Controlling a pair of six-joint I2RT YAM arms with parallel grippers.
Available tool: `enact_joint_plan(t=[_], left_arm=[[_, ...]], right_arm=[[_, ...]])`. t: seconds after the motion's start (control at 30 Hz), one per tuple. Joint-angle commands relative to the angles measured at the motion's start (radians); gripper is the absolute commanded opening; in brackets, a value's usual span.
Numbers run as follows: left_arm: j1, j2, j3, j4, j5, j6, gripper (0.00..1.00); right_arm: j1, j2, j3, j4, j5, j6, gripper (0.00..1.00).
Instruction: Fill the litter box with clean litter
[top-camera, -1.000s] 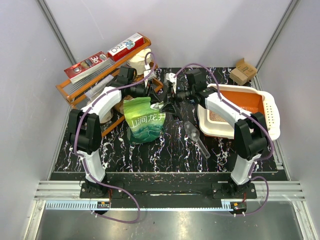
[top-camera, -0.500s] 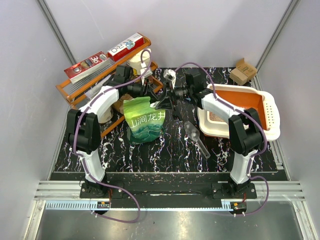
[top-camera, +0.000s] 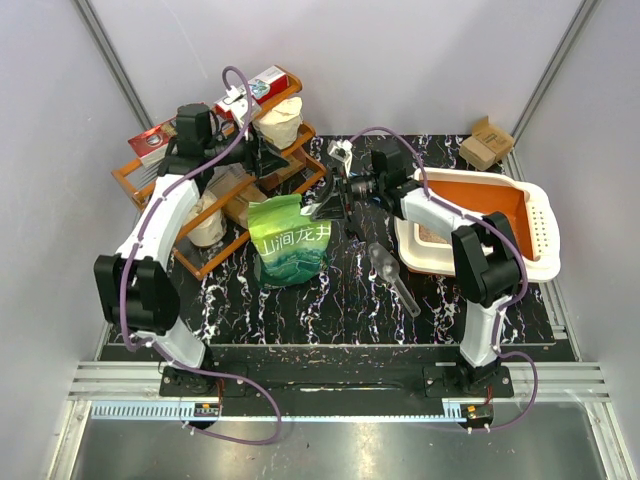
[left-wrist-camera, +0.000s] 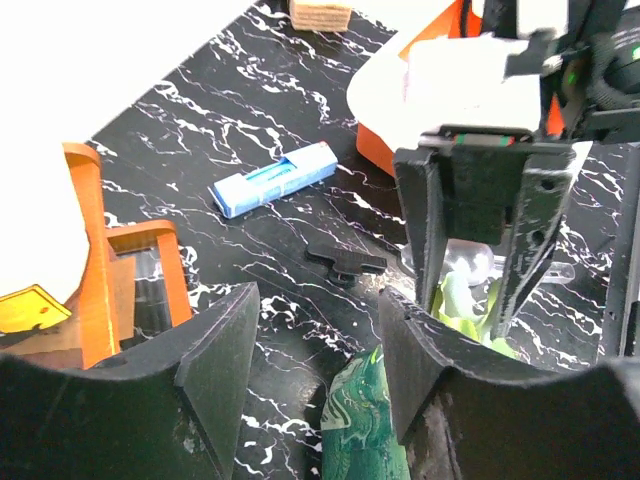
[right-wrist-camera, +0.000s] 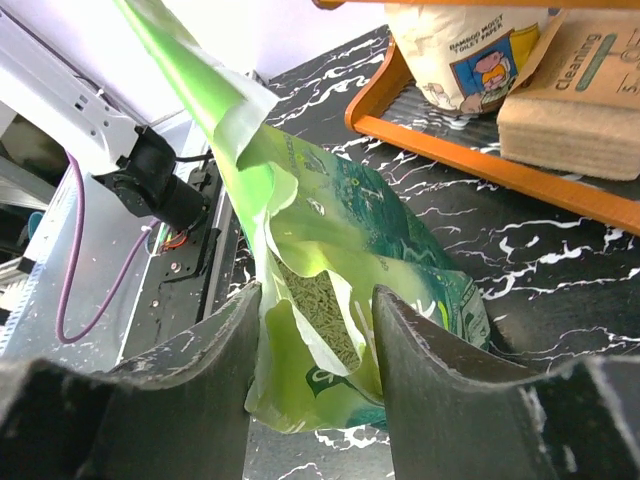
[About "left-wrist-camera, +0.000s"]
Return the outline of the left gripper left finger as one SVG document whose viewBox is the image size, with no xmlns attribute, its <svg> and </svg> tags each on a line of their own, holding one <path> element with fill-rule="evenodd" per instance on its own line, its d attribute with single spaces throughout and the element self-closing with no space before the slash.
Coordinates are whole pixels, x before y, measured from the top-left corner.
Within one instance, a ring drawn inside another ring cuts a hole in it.
<svg viewBox="0 0 640 480">
<path fill-rule="evenodd" d="M 228 479 L 260 310 L 255 283 L 87 370 L 1 358 L 5 479 Z"/>
</svg>

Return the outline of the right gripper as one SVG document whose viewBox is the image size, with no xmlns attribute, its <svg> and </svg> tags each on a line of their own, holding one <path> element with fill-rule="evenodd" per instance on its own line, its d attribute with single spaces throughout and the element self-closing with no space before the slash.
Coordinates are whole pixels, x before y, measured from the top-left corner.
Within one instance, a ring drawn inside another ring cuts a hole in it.
<svg viewBox="0 0 640 480">
<path fill-rule="evenodd" d="M 433 305 L 448 240 L 498 245 L 509 237 L 492 339 L 507 335 L 549 268 L 592 148 L 540 132 L 540 70 L 509 70 L 528 53 L 526 41 L 490 34 L 412 45 L 406 133 L 393 157 L 421 307 Z"/>
</svg>

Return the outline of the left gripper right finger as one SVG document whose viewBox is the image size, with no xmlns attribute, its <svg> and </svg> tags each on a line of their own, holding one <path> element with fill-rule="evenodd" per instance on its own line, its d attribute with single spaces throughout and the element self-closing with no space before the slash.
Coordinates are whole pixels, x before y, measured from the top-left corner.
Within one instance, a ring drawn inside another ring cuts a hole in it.
<svg viewBox="0 0 640 480">
<path fill-rule="evenodd" d="M 635 479 L 639 362 L 556 373 L 379 297 L 392 424 L 415 479 Z"/>
</svg>

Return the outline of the clear plastic scoop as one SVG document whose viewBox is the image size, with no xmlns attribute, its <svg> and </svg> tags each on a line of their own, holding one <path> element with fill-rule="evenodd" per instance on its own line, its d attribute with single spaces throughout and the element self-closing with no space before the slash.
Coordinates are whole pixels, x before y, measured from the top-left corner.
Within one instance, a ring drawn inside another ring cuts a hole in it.
<svg viewBox="0 0 640 480">
<path fill-rule="evenodd" d="M 485 244 L 469 241 L 449 241 L 440 280 L 451 271 L 466 275 L 469 286 L 479 286 L 489 278 L 497 279 L 503 274 L 506 258 L 496 255 Z M 552 261 L 541 277 L 543 284 L 567 284 L 575 279 L 574 267 L 569 263 Z"/>
</svg>

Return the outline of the black plastic piece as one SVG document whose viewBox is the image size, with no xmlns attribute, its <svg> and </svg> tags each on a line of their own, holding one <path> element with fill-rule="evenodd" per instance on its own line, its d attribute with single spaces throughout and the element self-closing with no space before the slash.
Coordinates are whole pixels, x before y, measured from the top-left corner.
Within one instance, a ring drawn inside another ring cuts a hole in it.
<svg viewBox="0 0 640 480">
<path fill-rule="evenodd" d="M 382 275 L 387 269 L 387 260 L 383 257 L 325 244 L 308 245 L 305 256 L 311 262 L 326 266 L 327 279 L 343 288 L 354 287 L 364 274 Z"/>
</svg>

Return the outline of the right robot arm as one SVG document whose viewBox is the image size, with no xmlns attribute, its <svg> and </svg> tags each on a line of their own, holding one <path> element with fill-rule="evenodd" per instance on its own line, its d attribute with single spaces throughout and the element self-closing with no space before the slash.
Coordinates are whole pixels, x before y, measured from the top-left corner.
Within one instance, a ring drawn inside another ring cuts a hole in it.
<svg viewBox="0 0 640 480">
<path fill-rule="evenodd" d="M 548 269 L 593 143 L 639 136 L 639 14 L 621 1 L 464 1 L 408 50 L 392 165 L 417 303 L 434 305 L 453 240 L 507 250 L 489 335 Z"/>
</svg>

